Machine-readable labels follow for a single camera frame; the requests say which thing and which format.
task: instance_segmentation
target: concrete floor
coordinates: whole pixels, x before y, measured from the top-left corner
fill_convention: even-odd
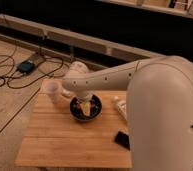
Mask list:
[[[0,41],[0,54],[11,54],[14,46],[8,43]],[[32,52],[23,48],[18,48],[14,58],[19,63],[26,59]],[[44,65],[41,66],[42,69],[50,69],[53,66]],[[41,74],[35,71],[30,79],[35,79]],[[16,81],[17,84],[22,84],[24,81]],[[29,88],[23,90],[11,90],[7,87],[0,88],[0,130],[8,122],[8,120],[13,117],[13,115],[25,104],[27,99],[39,88],[41,80],[32,85]],[[12,122],[2,131],[0,134],[0,171],[39,171],[38,168],[26,168],[26,167],[16,167],[14,162],[18,149],[20,147],[23,134],[26,130],[27,124],[29,122],[32,106],[34,105],[35,98],[33,98],[29,104],[12,120]],[[92,171],[92,170],[124,170],[125,169],[60,169],[60,168],[48,168],[48,170],[58,171]]]

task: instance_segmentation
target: wooden table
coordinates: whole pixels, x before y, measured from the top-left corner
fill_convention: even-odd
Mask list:
[[[69,99],[62,97],[55,105],[42,86],[16,165],[131,168],[130,151],[114,143],[119,130],[128,133],[126,121],[112,103],[116,95],[125,99],[125,92],[96,91],[94,94],[101,99],[101,114],[90,122],[81,123],[70,114]]]

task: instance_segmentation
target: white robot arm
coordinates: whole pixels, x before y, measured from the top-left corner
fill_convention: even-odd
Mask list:
[[[127,90],[134,171],[193,171],[193,65],[181,57],[140,60],[89,73],[75,62],[63,87],[81,101],[91,90]]]

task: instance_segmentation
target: black bowl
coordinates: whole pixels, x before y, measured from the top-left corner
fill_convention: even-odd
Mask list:
[[[90,121],[97,115],[99,115],[99,113],[101,112],[102,109],[101,101],[95,95],[92,96],[92,99],[90,101],[91,103],[90,116],[84,115],[82,109],[80,108],[80,103],[81,102],[75,97],[73,98],[70,104],[71,114],[74,116],[75,119],[79,121]]]

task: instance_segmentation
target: paper cup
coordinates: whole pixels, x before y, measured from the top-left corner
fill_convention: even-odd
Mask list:
[[[47,81],[44,85],[45,93],[51,99],[52,103],[57,103],[61,100],[59,83],[55,81]]]

